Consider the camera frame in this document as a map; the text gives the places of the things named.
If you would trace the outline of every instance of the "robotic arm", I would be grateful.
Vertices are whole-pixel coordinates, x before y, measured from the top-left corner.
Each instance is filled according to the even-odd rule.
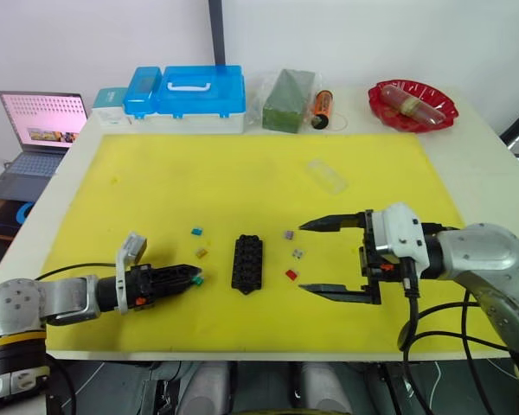
[[[420,278],[451,280],[478,301],[516,364],[519,378],[519,239],[496,225],[478,223],[464,229],[421,223],[404,203],[380,212],[331,215],[300,229],[335,232],[341,227],[364,229],[360,248],[360,291],[338,284],[302,288],[333,301],[381,303],[379,283],[402,282],[406,297],[419,296]]]
[[[115,277],[17,278],[0,284],[0,406],[46,389],[46,324],[83,322],[114,309],[140,310],[202,283],[202,270],[192,265],[136,265],[145,248],[146,239],[131,233],[118,251]]]

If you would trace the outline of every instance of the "yellow mat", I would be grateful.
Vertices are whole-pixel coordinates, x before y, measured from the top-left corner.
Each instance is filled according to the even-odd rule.
[[[330,166],[348,186],[333,195],[307,172]],[[461,227],[461,219],[414,135],[104,137],[43,268],[113,262],[130,231],[148,238],[141,263],[191,264],[205,282],[151,310],[50,328],[48,348],[88,351],[278,351],[395,353],[407,319],[399,284],[381,284],[382,305],[335,303],[298,284],[359,289],[361,230],[308,233],[298,226],[326,214],[382,209],[404,201],[424,221]],[[190,234],[202,227],[203,236]],[[294,230],[295,239],[284,239]],[[264,241],[263,288],[231,289],[234,242]],[[195,256],[203,247],[208,254]],[[295,248],[304,250],[295,259]],[[285,272],[299,273],[292,282]],[[56,278],[112,269],[72,270]],[[460,301],[450,282],[421,282],[420,307]],[[470,332],[497,340],[480,310]],[[420,329],[458,331],[459,312],[424,319]],[[430,338],[415,351],[460,350],[458,340]]]

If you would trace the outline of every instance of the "black lego brick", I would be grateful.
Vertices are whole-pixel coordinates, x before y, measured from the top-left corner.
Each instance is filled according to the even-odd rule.
[[[234,246],[231,287],[249,294],[261,289],[263,242],[256,235],[241,235]]]

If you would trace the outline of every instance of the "red block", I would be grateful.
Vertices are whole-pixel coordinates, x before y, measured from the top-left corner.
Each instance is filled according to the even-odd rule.
[[[292,281],[294,281],[298,277],[298,274],[296,272],[294,272],[293,270],[288,270],[287,272],[285,272],[285,274]]]

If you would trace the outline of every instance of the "white wall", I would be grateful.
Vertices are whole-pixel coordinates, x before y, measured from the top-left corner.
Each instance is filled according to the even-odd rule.
[[[137,66],[212,64],[208,0],[0,0],[0,90],[127,86]],[[0,103],[0,158],[20,151]]]
[[[498,134],[519,117],[519,0],[224,0],[223,14],[227,63],[247,74],[413,79],[459,90]]]

